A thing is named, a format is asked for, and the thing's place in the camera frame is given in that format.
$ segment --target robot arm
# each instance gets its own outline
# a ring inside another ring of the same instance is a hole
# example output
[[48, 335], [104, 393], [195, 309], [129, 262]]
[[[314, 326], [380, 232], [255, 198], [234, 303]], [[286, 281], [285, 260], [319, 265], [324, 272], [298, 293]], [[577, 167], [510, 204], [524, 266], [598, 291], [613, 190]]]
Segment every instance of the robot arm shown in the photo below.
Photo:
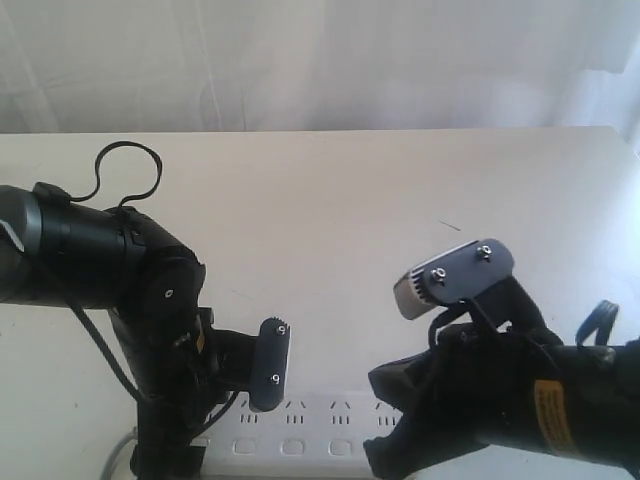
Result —
[[[401, 479], [488, 445], [640, 469], [640, 341], [606, 346], [618, 307], [602, 302], [565, 346], [512, 276], [496, 240], [464, 245], [395, 286], [414, 319], [447, 307], [429, 350], [370, 372], [376, 396], [403, 412], [365, 443], [377, 477]], [[469, 314], [471, 322], [452, 324]], [[597, 332], [596, 345], [584, 340]]]
[[[160, 161], [142, 145], [111, 144], [96, 161], [98, 185], [100, 161], [119, 146], [143, 148]], [[194, 460], [189, 445], [217, 404], [239, 391], [249, 392], [258, 411], [280, 403], [289, 328], [271, 318], [257, 337], [215, 330], [211, 309], [198, 306], [204, 265], [159, 224], [123, 205], [145, 195], [106, 211], [77, 204], [92, 195], [74, 199], [43, 183], [32, 192], [0, 186], [0, 302], [71, 306], [136, 398], [134, 473], [154, 480], [191, 475], [204, 450]], [[137, 389], [83, 308], [108, 310]]]

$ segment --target white table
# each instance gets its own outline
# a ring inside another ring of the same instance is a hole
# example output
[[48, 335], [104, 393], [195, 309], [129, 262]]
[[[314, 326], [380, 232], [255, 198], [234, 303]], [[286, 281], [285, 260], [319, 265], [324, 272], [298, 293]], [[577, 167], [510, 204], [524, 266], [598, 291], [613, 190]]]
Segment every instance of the white table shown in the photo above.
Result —
[[[426, 348], [429, 319], [404, 321], [393, 283], [489, 236], [511, 249], [516, 276], [565, 341], [602, 298], [622, 305], [612, 343], [640, 334], [640, 165], [609, 128], [6, 135], [0, 183], [83, 194], [95, 154], [119, 139], [163, 157], [160, 189], [137, 207], [207, 264], [201, 303], [217, 325], [255, 333], [271, 315], [292, 325], [291, 391], [366, 390], [369, 369]], [[103, 170], [97, 208], [154, 175], [133, 149]], [[123, 361], [106, 316], [92, 317]], [[69, 311], [2, 305], [0, 334], [0, 477], [96, 478], [135, 422], [133, 401]], [[430, 478], [471, 470], [627, 478], [497, 448]]]

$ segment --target electrical outlet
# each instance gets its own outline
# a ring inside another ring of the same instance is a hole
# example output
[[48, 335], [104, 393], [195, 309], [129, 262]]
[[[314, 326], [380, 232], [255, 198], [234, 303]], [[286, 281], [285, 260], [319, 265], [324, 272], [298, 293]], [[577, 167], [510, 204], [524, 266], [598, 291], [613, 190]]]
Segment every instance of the electrical outlet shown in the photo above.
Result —
[[373, 478], [362, 444], [399, 419], [370, 393], [289, 394], [268, 413], [252, 412], [243, 394], [203, 435], [210, 444], [202, 474]]

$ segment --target white curtain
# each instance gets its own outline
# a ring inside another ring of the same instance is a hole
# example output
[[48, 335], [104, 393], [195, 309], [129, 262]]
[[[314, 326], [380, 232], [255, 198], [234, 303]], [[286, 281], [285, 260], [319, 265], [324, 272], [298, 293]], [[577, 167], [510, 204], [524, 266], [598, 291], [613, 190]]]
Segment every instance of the white curtain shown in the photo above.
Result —
[[636, 0], [0, 0], [0, 131], [612, 125]]

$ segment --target power strip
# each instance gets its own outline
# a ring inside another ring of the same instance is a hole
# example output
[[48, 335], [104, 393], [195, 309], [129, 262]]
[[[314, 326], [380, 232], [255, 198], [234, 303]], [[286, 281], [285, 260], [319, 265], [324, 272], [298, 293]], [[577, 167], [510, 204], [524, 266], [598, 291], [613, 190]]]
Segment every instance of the power strip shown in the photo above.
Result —
[[388, 435], [400, 416], [369, 393], [289, 394], [269, 413], [240, 395], [204, 434], [202, 475], [373, 478], [362, 443]]

